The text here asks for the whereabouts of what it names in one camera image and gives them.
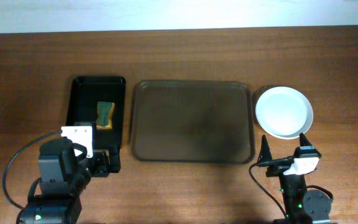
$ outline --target round plate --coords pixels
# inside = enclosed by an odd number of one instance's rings
[[[260,126],[272,136],[295,139],[309,130],[313,109],[306,97],[289,87],[274,87],[264,92],[255,108]]]

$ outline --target plate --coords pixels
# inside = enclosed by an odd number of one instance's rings
[[[260,126],[280,139],[295,139],[309,130],[313,109],[299,91],[279,86],[265,91],[258,99],[255,114]]]

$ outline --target gray tray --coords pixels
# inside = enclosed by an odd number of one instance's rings
[[[238,82],[141,82],[132,153],[141,161],[248,163],[255,154],[250,100]]]

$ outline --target white wall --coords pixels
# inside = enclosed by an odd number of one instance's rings
[[[358,0],[0,0],[0,33],[358,24]]]

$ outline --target wooden table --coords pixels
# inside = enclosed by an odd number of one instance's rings
[[[65,124],[77,75],[127,80],[122,169],[93,179],[81,195],[78,223],[249,223],[281,218],[251,181],[249,165],[139,162],[129,145],[132,90],[146,79],[230,80],[300,90],[313,105],[308,139],[323,158],[308,184],[334,193],[331,218],[358,223],[358,26],[0,35],[0,223],[14,223],[1,177],[11,156]],[[255,125],[256,150],[265,132]],[[298,140],[268,136],[273,157]],[[39,176],[38,146],[8,175],[8,191],[25,205]],[[255,176],[282,202],[278,179]]]

